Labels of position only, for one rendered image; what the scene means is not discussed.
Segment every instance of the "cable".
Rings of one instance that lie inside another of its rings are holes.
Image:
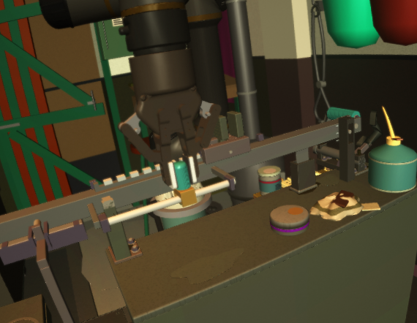
[[[314,0],[312,0],[312,8],[310,10],[310,13],[312,15],[312,57],[313,57],[313,63],[315,65],[315,72],[316,72],[316,77],[317,77],[316,86],[320,89],[318,97],[315,101],[314,113],[315,113],[316,119],[318,120],[318,123],[323,123],[323,122],[327,122],[327,115],[324,117],[324,119],[321,119],[318,116],[317,107],[318,107],[318,103],[320,102],[320,98],[321,98],[321,94],[322,94],[322,96],[324,98],[324,101],[326,102],[327,109],[330,108],[330,104],[328,103],[326,93],[324,92],[324,87],[327,86],[327,83],[326,83],[326,40],[324,38],[323,21],[321,20],[320,8],[318,6],[318,3],[315,2]],[[323,49],[323,76],[322,76],[322,80],[320,80],[318,63],[317,63],[317,60],[316,60],[315,18],[318,18],[318,24],[319,24],[319,27],[320,27],[320,35],[321,35],[321,46],[322,46],[322,49]]]

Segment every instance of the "workbench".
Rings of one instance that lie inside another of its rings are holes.
[[[367,178],[365,172],[347,183],[333,170],[307,193],[283,188],[143,237],[137,259],[116,265],[107,251],[133,321],[404,323],[417,251],[417,185],[389,194]],[[273,209],[309,210],[341,190],[381,209],[341,221],[310,216],[297,236],[271,230]],[[220,274],[199,284],[171,276],[191,262],[194,276]]]

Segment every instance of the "red bucket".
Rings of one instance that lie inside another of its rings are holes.
[[[384,42],[417,43],[417,0],[370,0],[373,26]]]

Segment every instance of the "green diagonal brace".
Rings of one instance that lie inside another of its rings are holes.
[[[1,34],[0,48],[3,48],[12,56],[18,58],[18,60],[21,61],[21,63],[25,63],[35,72],[42,75],[45,79],[47,79],[48,81],[65,91],[72,98],[77,99],[81,104],[87,105],[88,102],[91,102],[91,97],[84,93],[84,91],[74,86],[64,77],[54,72],[51,68],[48,68],[41,61],[37,60],[35,57],[24,51],[21,47],[17,46]]]
[[[94,180],[94,178],[90,175],[87,175],[86,173],[79,170],[77,167],[73,166],[66,160],[63,160],[56,154],[52,153],[48,149],[43,148],[39,143],[30,140],[28,137],[22,135],[20,132],[10,132],[10,139],[14,140],[20,145],[23,145],[24,147],[27,147],[30,151],[43,158],[45,162],[54,164],[54,166],[65,171],[66,173],[69,173],[72,177],[78,179],[82,183],[89,185],[89,182]]]
[[[30,18],[31,16],[40,15],[41,7],[39,2],[26,4],[24,6],[6,8],[0,10],[0,23],[8,23],[10,21]]]
[[[74,107],[72,109],[53,111],[52,113],[42,113],[40,115],[32,115],[30,117],[15,118],[11,121],[0,122],[1,126],[10,126],[6,129],[0,129],[1,133],[7,133],[10,130],[20,131],[28,128],[36,128],[37,126],[47,126],[50,124],[57,124],[68,121],[75,121],[78,119],[97,117],[104,115],[105,109],[103,103],[96,104],[96,111],[92,106]]]

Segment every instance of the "brass block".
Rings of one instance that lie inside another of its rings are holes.
[[[197,194],[195,193],[195,189],[192,187],[186,190],[174,189],[174,196],[180,196],[183,208],[197,203]]]

